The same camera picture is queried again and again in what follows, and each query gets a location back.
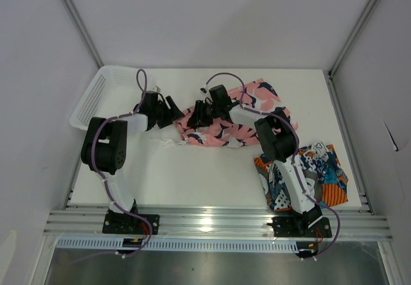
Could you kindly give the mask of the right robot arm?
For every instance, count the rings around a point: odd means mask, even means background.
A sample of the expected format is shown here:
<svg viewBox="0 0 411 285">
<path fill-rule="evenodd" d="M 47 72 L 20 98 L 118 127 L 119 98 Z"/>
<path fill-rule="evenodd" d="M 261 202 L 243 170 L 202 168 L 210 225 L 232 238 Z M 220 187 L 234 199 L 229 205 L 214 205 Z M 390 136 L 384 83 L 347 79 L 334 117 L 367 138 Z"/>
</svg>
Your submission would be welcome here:
<svg viewBox="0 0 411 285">
<path fill-rule="evenodd" d="M 242 100 L 233 101 L 223 85 L 201 91 L 206 97 L 196 101 L 188 126 L 210 126 L 216 118 L 230 123 L 253 123 L 263 153 L 277 166 L 284 179 L 293 211 L 294 231 L 301 236 L 313 232 L 322 212 L 309 192 L 298 156 L 299 138 L 284 112 L 258 111 L 245 106 Z"/>
</svg>

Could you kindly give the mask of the pink star patterned shorts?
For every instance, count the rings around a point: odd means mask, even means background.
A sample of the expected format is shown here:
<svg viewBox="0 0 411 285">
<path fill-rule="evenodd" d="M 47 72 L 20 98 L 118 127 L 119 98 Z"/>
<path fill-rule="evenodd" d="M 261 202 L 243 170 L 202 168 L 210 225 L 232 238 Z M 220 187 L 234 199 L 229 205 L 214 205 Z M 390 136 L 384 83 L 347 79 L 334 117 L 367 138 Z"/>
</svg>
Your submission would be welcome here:
<svg viewBox="0 0 411 285">
<path fill-rule="evenodd" d="M 268 82 L 259 79 L 228 91 L 233 101 L 243 98 L 243 106 L 258 112 L 282 111 L 293 128 L 298 129 L 298 123 L 291 112 L 282 104 L 278 93 Z M 214 118 L 209 126 L 190 128 L 189 118 L 194 112 L 194 106 L 183 111 L 184 117 L 174 122 L 182 140 L 188 144 L 208 147 L 241 148 L 259 144 L 254 122 L 259 115 L 243 110 L 240 106 L 230 111 L 231 122 Z"/>
</svg>

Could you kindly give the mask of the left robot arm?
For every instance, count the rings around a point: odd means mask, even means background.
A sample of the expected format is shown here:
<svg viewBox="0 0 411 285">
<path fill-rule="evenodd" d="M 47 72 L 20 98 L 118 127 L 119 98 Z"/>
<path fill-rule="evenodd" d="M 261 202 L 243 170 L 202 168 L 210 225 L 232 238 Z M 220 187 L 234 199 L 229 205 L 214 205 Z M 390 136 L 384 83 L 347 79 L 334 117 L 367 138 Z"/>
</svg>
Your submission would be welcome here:
<svg viewBox="0 0 411 285">
<path fill-rule="evenodd" d="M 183 117 L 171 96 L 148 91 L 133 111 L 110 118 L 93 117 L 89 121 L 81 161 L 99 176 L 109 198 L 109 211 L 119 214 L 116 224 L 124 233 L 131 234 L 139 227 L 136 201 L 123 172 L 128 138 L 155 126 L 170 126 Z"/>
</svg>

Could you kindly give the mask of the blue orange patterned shorts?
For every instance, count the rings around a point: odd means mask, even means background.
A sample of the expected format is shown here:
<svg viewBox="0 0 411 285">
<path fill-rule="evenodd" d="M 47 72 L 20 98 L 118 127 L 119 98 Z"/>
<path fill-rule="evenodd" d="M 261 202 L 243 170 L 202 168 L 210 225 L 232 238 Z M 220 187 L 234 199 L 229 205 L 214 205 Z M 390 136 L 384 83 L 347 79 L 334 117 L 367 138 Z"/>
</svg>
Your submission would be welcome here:
<svg viewBox="0 0 411 285">
<path fill-rule="evenodd" d="M 302 173 L 310 196 L 329 207 L 348 202 L 348 177 L 332 144 L 316 142 L 299 149 Z M 272 211 L 289 211 L 290 195 L 279 168 L 261 154 L 254 158 L 267 205 Z"/>
</svg>

